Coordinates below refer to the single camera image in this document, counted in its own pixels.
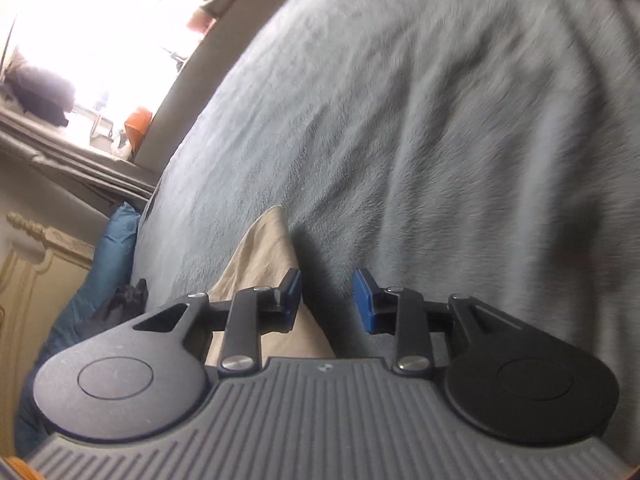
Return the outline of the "dark grey jacket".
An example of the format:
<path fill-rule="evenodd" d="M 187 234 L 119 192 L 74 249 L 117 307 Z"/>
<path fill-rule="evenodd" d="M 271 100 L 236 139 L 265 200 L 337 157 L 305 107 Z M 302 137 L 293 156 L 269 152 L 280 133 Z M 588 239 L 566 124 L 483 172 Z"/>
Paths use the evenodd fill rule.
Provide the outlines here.
<path fill-rule="evenodd" d="M 118 286 L 111 298 L 75 326 L 78 338 L 89 339 L 142 315 L 148 298 L 149 289 L 144 278 L 134 286 Z"/>

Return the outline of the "black bag on sill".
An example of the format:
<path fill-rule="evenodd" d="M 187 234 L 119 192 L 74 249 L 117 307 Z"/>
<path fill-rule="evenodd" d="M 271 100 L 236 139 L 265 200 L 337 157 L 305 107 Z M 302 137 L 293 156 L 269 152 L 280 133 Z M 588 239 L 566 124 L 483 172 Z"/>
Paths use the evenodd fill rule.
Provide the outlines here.
<path fill-rule="evenodd" d="M 6 71 L 6 82 L 26 113 L 55 127 L 68 126 L 66 113 L 73 110 L 75 89 L 65 79 L 28 65 Z"/>

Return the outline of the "orange bag on sill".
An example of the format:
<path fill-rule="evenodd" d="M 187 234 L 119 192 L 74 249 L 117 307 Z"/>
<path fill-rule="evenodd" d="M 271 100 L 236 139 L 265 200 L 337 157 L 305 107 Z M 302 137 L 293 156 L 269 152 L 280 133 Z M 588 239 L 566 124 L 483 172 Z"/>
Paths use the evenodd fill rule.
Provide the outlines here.
<path fill-rule="evenodd" d="M 131 149 L 136 152 L 148 131 L 153 114 L 144 107 L 138 107 L 124 122 L 126 137 Z"/>

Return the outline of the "cream carved headboard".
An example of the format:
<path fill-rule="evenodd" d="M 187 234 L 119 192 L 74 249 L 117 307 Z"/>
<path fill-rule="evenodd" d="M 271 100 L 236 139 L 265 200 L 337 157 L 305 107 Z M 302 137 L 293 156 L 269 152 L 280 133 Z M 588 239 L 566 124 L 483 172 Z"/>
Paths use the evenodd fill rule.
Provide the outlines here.
<path fill-rule="evenodd" d="M 85 281 L 94 247 L 9 212 L 12 230 L 38 244 L 29 257 L 12 242 L 1 263 L 1 453 L 13 455 L 14 417 L 25 377 L 50 329 Z"/>

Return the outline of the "grey fleece bed blanket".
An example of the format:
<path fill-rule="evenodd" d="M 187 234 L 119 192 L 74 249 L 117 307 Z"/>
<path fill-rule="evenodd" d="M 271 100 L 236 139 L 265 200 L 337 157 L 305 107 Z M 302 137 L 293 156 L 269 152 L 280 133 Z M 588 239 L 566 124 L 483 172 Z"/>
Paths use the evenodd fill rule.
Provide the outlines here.
<path fill-rule="evenodd" d="M 288 0 L 143 214 L 151 306 L 212 287 L 280 205 L 339 356 L 389 356 L 352 272 L 462 292 L 598 356 L 639 459 L 639 0 Z"/>

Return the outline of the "beige khaki trousers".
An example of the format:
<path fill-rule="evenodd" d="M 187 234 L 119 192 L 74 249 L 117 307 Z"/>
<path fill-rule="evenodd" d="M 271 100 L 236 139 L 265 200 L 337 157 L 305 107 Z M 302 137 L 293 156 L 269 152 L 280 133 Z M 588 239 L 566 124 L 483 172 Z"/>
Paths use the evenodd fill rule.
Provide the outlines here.
<path fill-rule="evenodd" d="M 246 231 L 218 282 L 208 291 L 212 301 L 230 300 L 236 292 L 255 286 L 274 287 L 298 266 L 288 220 L 282 206 L 272 206 Z M 303 304 L 286 334 L 262 336 L 262 358 L 332 359 L 326 335 Z"/>

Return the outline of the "teal blue pillow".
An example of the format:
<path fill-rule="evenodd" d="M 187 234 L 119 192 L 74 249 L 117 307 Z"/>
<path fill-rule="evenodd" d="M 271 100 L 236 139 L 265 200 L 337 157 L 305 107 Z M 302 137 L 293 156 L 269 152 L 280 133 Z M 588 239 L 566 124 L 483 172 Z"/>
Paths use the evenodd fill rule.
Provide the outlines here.
<path fill-rule="evenodd" d="M 38 370 L 52 356 L 83 341 L 78 338 L 75 326 L 111 298 L 118 286 L 129 285 L 139 221 L 140 214 L 127 203 L 111 215 L 96 244 L 85 281 L 56 318 L 40 347 L 36 362 L 24 381 L 14 418 L 14 445 L 18 457 L 26 457 L 48 436 L 32 396 Z"/>

